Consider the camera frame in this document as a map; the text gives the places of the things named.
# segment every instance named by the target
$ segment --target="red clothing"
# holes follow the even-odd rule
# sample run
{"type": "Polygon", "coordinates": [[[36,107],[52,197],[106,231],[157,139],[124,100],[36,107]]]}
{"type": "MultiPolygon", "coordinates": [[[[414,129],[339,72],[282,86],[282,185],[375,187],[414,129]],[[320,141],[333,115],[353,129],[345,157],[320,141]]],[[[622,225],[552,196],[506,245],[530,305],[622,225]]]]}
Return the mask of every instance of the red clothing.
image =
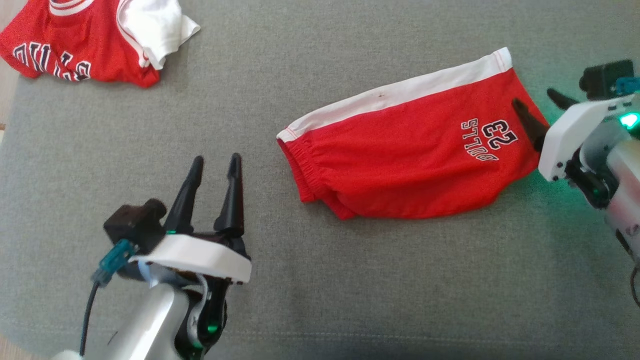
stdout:
{"type": "Polygon", "coordinates": [[[452,215],[491,204],[538,166],[515,97],[544,119],[503,48],[327,105],[278,143],[301,201],[341,219],[452,215]]]}
{"type": "Polygon", "coordinates": [[[149,87],[160,80],[118,25],[118,0],[29,0],[0,33],[0,56],[29,78],[48,73],[149,87]]]}

